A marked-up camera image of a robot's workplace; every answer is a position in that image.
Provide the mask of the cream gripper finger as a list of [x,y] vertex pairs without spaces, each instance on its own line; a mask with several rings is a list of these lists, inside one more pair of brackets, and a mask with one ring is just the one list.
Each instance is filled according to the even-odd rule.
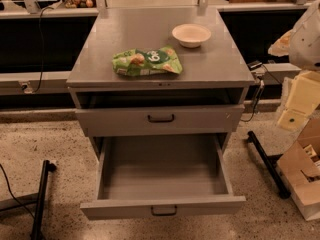
[[287,56],[289,54],[291,33],[291,30],[284,33],[275,43],[273,43],[269,47],[268,53],[272,56],[277,57]]

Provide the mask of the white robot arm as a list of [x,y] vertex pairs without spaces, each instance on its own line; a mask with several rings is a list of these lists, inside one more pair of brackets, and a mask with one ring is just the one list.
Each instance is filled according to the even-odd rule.
[[320,0],[314,1],[293,28],[268,49],[272,56],[288,56],[303,70],[320,70]]

